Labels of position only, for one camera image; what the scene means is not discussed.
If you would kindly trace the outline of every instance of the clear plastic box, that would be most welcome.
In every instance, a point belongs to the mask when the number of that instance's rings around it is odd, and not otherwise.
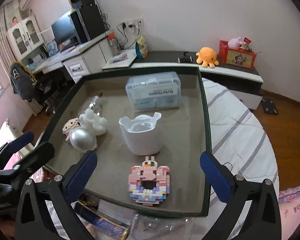
[[[126,92],[135,112],[181,105],[181,83],[176,72],[131,77]]]

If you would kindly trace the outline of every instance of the drawer handle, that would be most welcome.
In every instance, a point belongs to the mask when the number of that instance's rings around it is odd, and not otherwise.
[[[78,68],[76,68],[76,69],[72,69],[71,71],[72,72],[77,72],[78,70],[80,70],[81,68],[80,67],[78,67]]]

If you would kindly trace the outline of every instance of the gray tray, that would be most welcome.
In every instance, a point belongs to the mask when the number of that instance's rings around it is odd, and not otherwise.
[[[154,206],[135,203],[127,191],[132,166],[141,165],[144,156],[133,155],[126,146],[118,120],[134,113],[125,92],[130,76],[159,72],[177,72],[181,81],[181,107],[157,110],[163,147],[155,155],[158,165],[170,167],[170,194]],[[55,148],[55,157],[46,164],[54,173],[64,174],[77,163],[82,154],[75,150],[62,134],[63,125],[77,112],[85,100],[102,93],[102,116],[108,120],[107,132],[98,136],[98,165],[86,185],[86,192],[110,202],[157,216],[206,216],[210,202],[210,185],[200,168],[203,151],[211,151],[210,124],[204,89],[196,67],[151,67],[119,70],[83,77],[68,93],[51,119],[42,141]]]

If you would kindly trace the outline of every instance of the metal bolt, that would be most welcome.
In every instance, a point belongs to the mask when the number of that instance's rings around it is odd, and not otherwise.
[[[270,186],[272,184],[272,181],[269,179],[265,179],[265,183]]]
[[[32,183],[32,179],[27,179],[26,180],[26,185],[30,185]]]
[[[237,174],[235,176],[235,178],[238,180],[238,181],[243,181],[244,180],[244,176],[242,176],[241,174]]]
[[[62,180],[62,175],[57,175],[54,177],[54,181],[60,181]]]

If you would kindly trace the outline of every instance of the computer monitor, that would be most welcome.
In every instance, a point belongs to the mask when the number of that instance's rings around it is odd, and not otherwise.
[[[58,46],[69,39],[75,38],[76,40],[76,32],[69,18],[70,13],[71,11],[66,12],[51,26]]]

